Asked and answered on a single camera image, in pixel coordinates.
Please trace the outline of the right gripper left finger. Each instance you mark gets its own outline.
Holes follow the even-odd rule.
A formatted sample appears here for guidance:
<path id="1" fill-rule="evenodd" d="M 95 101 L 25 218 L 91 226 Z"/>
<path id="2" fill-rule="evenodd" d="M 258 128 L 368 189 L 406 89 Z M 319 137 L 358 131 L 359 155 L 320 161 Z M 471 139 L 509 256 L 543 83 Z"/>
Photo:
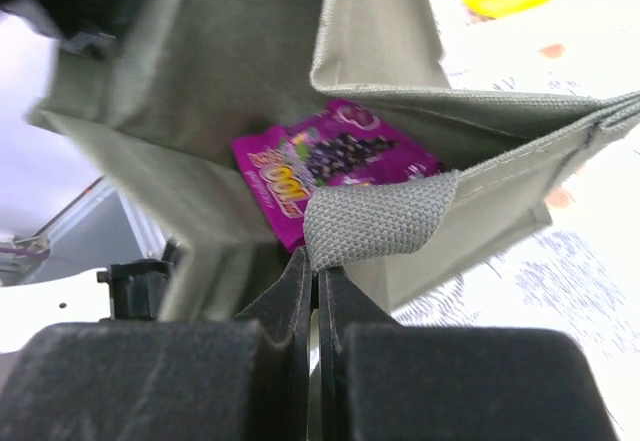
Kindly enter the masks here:
<path id="1" fill-rule="evenodd" d="M 295 251 L 230 321 L 66 323 L 23 348 L 5 440 L 303 440 L 312 272 Z"/>

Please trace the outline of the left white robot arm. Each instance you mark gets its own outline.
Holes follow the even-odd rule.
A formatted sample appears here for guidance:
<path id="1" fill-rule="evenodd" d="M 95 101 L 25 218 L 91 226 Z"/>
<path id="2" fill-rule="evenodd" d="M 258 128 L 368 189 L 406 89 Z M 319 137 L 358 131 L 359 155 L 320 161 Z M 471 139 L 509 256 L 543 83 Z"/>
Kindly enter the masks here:
<path id="1" fill-rule="evenodd" d="M 19 351 L 37 332 L 59 323 L 111 317 L 109 288 L 98 282 L 103 268 L 57 280 L 1 288 L 1 352 Z"/>

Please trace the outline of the olive green canvas bag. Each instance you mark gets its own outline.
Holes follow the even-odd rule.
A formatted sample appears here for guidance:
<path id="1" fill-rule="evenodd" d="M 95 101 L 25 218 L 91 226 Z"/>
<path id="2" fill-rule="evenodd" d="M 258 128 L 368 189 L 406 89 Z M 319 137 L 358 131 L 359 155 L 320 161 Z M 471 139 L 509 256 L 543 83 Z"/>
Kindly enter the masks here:
<path id="1" fill-rule="evenodd" d="M 551 221 L 546 195 L 639 121 L 609 100 L 455 91 L 429 0 L 146 0 L 114 57 L 57 57 L 33 125 L 69 137 L 181 245 L 165 321 L 234 316 L 284 262 L 233 138 L 332 98 L 371 109 L 447 173 L 323 188 L 305 233 L 394 310 Z"/>

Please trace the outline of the purple candy bag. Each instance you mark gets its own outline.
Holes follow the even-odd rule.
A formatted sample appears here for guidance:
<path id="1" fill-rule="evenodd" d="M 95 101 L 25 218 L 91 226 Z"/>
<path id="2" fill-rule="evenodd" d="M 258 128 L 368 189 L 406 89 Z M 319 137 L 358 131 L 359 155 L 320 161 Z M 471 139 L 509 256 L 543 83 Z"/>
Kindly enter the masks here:
<path id="1" fill-rule="evenodd" d="M 304 212 L 324 186 L 387 185 L 444 170 L 435 155 L 371 111 L 345 100 L 291 126 L 232 141 L 235 161 L 278 240 L 304 244 Z"/>

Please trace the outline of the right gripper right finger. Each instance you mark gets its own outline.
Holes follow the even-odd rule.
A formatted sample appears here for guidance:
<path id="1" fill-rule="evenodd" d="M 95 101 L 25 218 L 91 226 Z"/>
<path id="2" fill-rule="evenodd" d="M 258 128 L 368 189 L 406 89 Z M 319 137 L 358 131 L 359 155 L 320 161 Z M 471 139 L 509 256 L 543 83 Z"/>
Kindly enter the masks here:
<path id="1" fill-rule="evenodd" d="M 615 438 L 590 366 L 567 335 L 406 327 L 340 268 L 319 273 L 317 287 L 325 439 Z"/>

